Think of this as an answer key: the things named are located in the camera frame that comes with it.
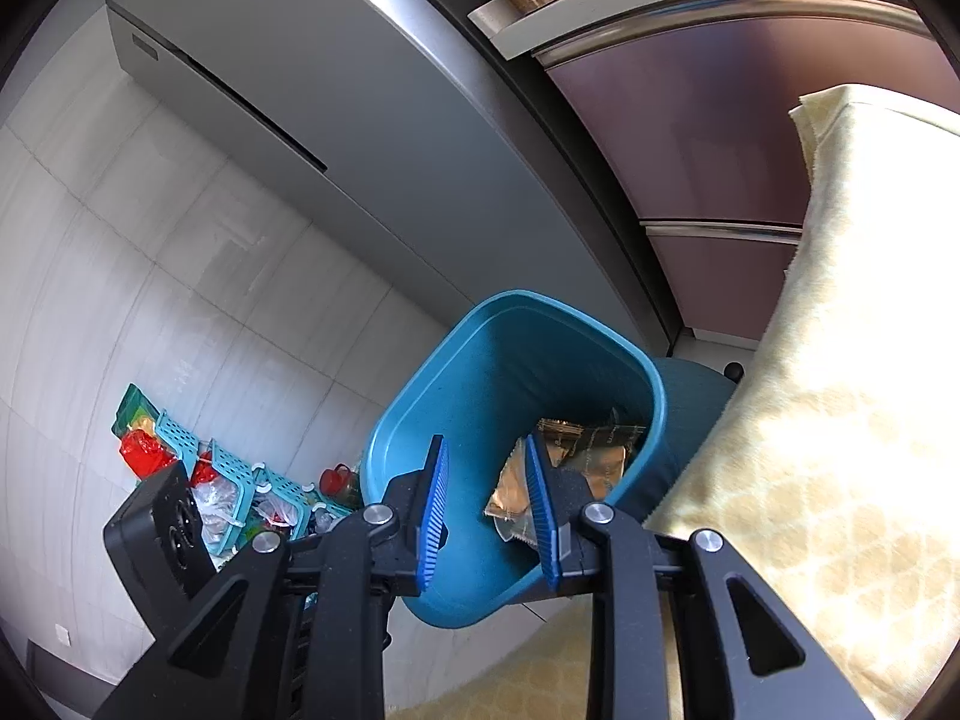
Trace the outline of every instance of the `trash can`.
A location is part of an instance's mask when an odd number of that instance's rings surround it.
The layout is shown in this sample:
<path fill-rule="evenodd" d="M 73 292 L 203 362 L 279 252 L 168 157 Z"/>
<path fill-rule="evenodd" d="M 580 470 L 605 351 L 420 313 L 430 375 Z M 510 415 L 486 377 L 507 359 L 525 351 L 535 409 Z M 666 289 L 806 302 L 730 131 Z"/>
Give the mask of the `trash can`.
<path fill-rule="evenodd" d="M 361 466 L 364 501 L 424 466 L 431 437 L 449 442 L 445 523 L 431 586 L 404 599 L 421 620 L 460 628 L 505 604 L 547 597 L 536 551 L 504 542 L 484 517 L 518 437 L 540 418 L 649 425 L 611 504 L 640 519 L 677 479 L 733 393 L 696 362 L 653 361 L 613 330 L 535 293 L 501 293 L 450 331 L 373 429 Z"/>

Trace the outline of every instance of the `blue basket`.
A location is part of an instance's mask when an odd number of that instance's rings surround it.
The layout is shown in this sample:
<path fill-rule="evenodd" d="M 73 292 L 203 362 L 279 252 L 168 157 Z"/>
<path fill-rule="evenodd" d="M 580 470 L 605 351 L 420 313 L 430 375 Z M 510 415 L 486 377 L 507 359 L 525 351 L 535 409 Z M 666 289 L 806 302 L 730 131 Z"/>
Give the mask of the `blue basket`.
<path fill-rule="evenodd" d="M 224 536 L 213 545 L 208 545 L 211 555 L 220 555 L 224 551 L 232 549 L 243 530 L 243 525 L 247 521 L 247 514 L 250 512 L 251 503 L 253 503 L 253 492 L 256 489 L 256 475 L 253 470 L 236 455 L 232 455 L 225 450 L 219 443 L 210 440 L 210 449 L 213 453 L 211 465 L 221 476 L 226 476 L 237 485 L 239 494 L 237 503 L 233 507 L 233 523 L 224 531 Z"/>
<path fill-rule="evenodd" d="M 433 583 L 404 599 L 439 628 L 470 625 L 504 604 L 549 595 L 536 551 L 504 543 L 483 507 L 518 437 L 540 418 L 648 426 L 608 502 L 642 521 L 707 437 L 734 384 L 696 362 L 647 357 L 563 303 L 501 293 L 450 331 L 373 430 L 360 469 L 363 500 L 422 469 L 435 433 L 450 447 L 448 542 Z"/>
<path fill-rule="evenodd" d="M 189 479 L 193 476 L 193 469 L 197 464 L 197 456 L 200 452 L 200 439 L 188 429 L 176 424 L 166 413 L 166 410 L 160 414 L 154 432 L 165 445 L 174 450 L 176 459 L 184 464 L 186 478 Z"/>
<path fill-rule="evenodd" d="M 296 509 L 296 527 L 290 538 L 302 538 L 306 535 L 307 522 L 310 519 L 310 504 L 304 495 L 304 489 L 296 482 L 287 479 L 277 471 L 271 471 L 266 466 L 257 469 L 256 485 L 260 493 L 265 493 L 265 485 L 270 485 L 270 493 L 280 498 Z"/>

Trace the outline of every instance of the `silver bolt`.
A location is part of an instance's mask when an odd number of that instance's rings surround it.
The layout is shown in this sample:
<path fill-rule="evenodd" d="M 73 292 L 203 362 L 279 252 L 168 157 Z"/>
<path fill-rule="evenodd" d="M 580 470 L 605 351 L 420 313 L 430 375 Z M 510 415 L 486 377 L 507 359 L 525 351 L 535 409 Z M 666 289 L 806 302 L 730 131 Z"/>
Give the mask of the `silver bolt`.
<path fill-rule="evenodd" d="M 363 509 L 363 519 L 371 525 L 386 525 L 394 518 L 394 510 L 386 504 L 374 503 Z"/>
<path fill-rule="evenodd" d="M 700 531 L 697 533 L 697 546 L 704 552 L 719 552 L 723 546 L 723 536 L 717 531 Z"/>
<path fill-rule="evenodd" d="M 280 534 L 273 531 L 261 531 L 253 537 L 253 551 L 266 555 L 280 546 Z"/>
<path fill-rule="evenodd" d="M 597 525 L 606 525 L 613 519 L 613 509 L 605 503 L 589 503 L 584 506 L 584 517 Z"/>

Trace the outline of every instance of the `cabinet door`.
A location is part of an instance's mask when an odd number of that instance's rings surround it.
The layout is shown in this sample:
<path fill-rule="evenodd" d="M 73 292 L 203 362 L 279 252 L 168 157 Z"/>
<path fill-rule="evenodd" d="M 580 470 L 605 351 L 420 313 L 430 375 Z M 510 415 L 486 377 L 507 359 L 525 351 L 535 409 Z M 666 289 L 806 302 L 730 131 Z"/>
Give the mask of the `cabinet door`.
<path fill-rule="evenodd" d="M 960 80 L 935 42 L 852 20 L 692 26 L 549 73 L 642 220 L 802 224 L 810 189 L 787 114 L 801 95 L 862 83 L 960 112 Z"/>
<path fill-rule="evenodd" d="M 651 237 L 683 322 L 758 341 L 784 288 L 797 251 L 779 242 Z"/>

